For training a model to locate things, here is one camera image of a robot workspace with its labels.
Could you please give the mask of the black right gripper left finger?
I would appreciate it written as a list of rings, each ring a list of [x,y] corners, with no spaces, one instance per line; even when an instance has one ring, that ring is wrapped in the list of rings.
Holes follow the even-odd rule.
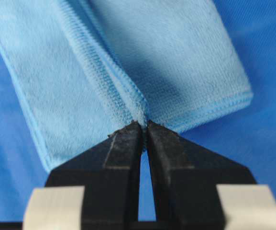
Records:
[[[138,217],[142,129],[132,122],[51,170],[33,190],[25,230],[124,230]]]

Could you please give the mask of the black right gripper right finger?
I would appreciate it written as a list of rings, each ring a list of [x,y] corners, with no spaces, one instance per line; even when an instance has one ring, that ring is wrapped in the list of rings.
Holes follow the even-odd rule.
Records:
[[[173,230],[276,230],[276,200],[250,170],[152,121],[156,217]]]

